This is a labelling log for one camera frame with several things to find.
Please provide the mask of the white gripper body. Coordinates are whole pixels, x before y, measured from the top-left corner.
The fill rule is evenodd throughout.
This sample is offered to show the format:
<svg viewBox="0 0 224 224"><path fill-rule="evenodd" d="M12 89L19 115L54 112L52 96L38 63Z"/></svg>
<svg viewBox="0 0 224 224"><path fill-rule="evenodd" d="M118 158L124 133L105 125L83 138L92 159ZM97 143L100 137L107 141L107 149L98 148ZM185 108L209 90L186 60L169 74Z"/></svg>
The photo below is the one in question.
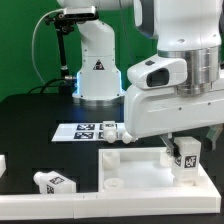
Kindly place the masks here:
<svg viewBox="0 0 224 224"><path fill-rule="evenodd" d="M178 97L173 88L126 92L124 124L135 138L189 130L224 123L224 90L195 97Z"/></svg>

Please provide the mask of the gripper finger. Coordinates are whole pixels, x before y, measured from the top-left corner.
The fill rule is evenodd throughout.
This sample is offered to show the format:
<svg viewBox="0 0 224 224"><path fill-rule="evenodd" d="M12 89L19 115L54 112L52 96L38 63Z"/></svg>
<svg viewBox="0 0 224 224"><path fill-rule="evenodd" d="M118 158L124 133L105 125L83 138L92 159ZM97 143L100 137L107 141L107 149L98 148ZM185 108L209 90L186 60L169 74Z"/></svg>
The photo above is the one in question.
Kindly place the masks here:
<svg viewBox="0 0 224 224"><path fill-rule="evenodd" d="M209 131L206 137L211 141L213 150L216 149L216 141L218 140L223 130L224 127L222 124L212 125L209 127Z"/></svg>
<svg viewBox="0 0 224 224"><path fill-rule="evenodd" d="M160 136L161 140L163 141L163 143L165 144L166 148L167 148L167 154L170 156L174 155L174 149L175 146L174 144L169 140L168 135L167 134L162 134Z"/></svg>

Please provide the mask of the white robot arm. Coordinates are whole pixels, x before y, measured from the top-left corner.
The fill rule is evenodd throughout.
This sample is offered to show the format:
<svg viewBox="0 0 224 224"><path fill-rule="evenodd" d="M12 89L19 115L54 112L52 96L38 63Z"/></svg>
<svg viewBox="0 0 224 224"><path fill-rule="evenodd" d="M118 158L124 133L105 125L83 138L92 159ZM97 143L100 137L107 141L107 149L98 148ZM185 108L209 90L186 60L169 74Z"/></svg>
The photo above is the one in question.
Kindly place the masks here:
<svg viewBox="0 0 224 224"><path fill-rule="evenodd" d="M112 101L121 90L112 29L100 11L130 7L136 30L156 43L153 56L127 71L124 126L103 125L103 137L125 143L224 123L224 68L219 24L223 0L57 0L66 20L81 32L82 67L74 98Z"/></svg>

